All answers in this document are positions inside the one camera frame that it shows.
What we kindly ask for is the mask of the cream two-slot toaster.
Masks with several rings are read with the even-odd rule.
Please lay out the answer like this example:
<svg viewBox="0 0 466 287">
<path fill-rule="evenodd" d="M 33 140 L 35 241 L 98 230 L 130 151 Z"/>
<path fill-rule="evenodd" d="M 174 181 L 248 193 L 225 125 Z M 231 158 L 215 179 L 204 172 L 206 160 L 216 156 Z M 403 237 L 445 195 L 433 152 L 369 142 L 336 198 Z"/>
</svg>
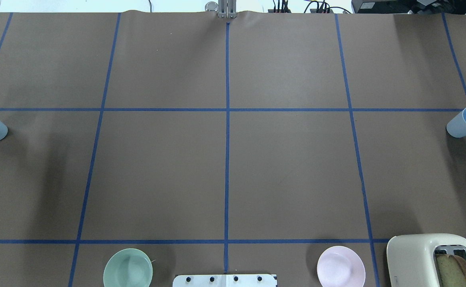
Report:
<svg viewBox="0 0 466 287">
<path fill-rule="evenodd" d="M 466 260 L 466 238 L 449 233 L 395 236 L 386 247 L 392 287 L 441 287 L 437 272 L 438 254 Z"/>
</svg>

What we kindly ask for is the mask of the toast slice in toaster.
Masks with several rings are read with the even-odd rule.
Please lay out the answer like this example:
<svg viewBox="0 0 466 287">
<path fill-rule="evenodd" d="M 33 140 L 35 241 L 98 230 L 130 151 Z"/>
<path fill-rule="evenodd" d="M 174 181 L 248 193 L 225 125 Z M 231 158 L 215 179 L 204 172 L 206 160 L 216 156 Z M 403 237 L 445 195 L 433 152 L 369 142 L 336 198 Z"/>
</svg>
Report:
<svg viewBox="0 0 466 287">
<path fill-rule="evenodd" d="M 466 260 L 451 254 L 435 258 L 441 287 L 466 287 Z"/>
</svg>

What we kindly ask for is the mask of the pink plastic bowl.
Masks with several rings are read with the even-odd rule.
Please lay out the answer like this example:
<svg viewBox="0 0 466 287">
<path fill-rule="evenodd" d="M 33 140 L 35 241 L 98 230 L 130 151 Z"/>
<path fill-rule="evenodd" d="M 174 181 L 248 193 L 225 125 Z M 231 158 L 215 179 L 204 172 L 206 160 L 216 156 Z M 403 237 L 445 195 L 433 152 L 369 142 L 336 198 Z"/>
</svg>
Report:
<svg viewBox="0 0 466 287">
<path fill-rule="evenodd" d="M 316 271 L 322 287 L 364 287 L 366 281 L 362 259 L 345 246 L 326 249 L 317 261 Z"/>
</svg>

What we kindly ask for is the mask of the green plastic bowl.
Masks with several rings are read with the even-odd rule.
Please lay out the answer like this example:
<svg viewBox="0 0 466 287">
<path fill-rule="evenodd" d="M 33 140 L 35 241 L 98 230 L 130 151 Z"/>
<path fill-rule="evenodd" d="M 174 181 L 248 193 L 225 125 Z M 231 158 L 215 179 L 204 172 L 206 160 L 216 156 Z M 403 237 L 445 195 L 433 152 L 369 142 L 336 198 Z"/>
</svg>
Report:
<svg viewBox="0 0 466 287">
<path fill-rule="evenodd" d="M 104 287 L 149 287 L 154 269 L 145 252 L 127 248 L 114 254 L 104 267 Z"/>
</svg>

